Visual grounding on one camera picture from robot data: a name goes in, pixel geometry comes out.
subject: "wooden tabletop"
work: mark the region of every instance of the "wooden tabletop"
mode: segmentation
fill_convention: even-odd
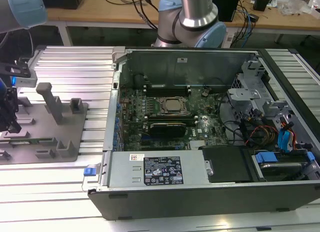
[[[109,0],[122,3],[120,0]],[[160,0],[152,0],[154,5],[158,5]],[[259,16],[256,28],[270,29],[297,29],[297,30],[320,30],[320,19],[302,13],[300,15],[283,16],[277,8],[267,7],[265,11],[253,10],[253,5],[249,0],[241,0],[243,6],[249,13]],[[150,5],[143,6],[149,19],[157,24],[158,12]],[[113,5],[105,0],[83,0],[77,10],[48,9],[49,20],[62,21],[89,21],[89,22],[122,22],[122,23],[144,23],[138,16],[133,5]],[[228,27],[242,27],[243,16],[237,12],[232,22],[226,22]]]

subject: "green circuit board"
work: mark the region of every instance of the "green circuit board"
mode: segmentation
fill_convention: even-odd
[[[195,145],[226,145],[223,126],[219,123],[217,108],[219,94],[202,97],[203,88],[192,88],[188,97],[147,97],[140,90],[123,89],[120,94],[122,105],[123,140],[125,151],[147,150],[191,150]],[[179,138],[152,138],[146,132],[146,115],[165,113],[161,103],[174,99],[185,106],[181,114],[197,116],[195,126],[187,126],[185,135]]]

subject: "warning label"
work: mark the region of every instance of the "warning label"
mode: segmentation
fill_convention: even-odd
[[[179,185],[184,183],[179,156],[145,157],[144,184],[147,186]]]

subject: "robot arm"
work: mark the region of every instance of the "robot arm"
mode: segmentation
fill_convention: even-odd
[[[226,31],[212,0],[161,0],[154,46],[218,47]]]
[[[47,11],[42,0],[0,0],[0,33],[44,24]],[[37,77],[23,61],[0,63],[0,131],[19,133],[16,86],[35,87]]]

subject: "cpu socket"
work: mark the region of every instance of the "cpu socket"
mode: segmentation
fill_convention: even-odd
[[[183,97],[164,97],[158,102],[160,103],[159,115],[189,114]]]

